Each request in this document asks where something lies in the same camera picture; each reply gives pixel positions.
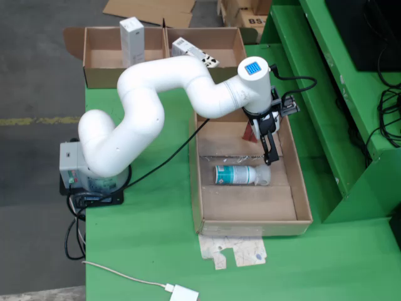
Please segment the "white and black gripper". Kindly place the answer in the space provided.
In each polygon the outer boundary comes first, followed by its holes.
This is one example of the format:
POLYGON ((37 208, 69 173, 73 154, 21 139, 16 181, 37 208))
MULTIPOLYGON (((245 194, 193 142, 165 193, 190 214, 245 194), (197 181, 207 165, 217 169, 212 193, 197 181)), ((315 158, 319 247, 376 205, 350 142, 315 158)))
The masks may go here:
POLYGON ((260 114, 251 113, 243 108, 248 118, 247 139, 257 143, 261 141, 264 150, 264 162, 270 166, 272 162, 279 160, 276 145, 273 139, 273 133, 279 129, 279 113, 281 109, 274 105, 260 114))

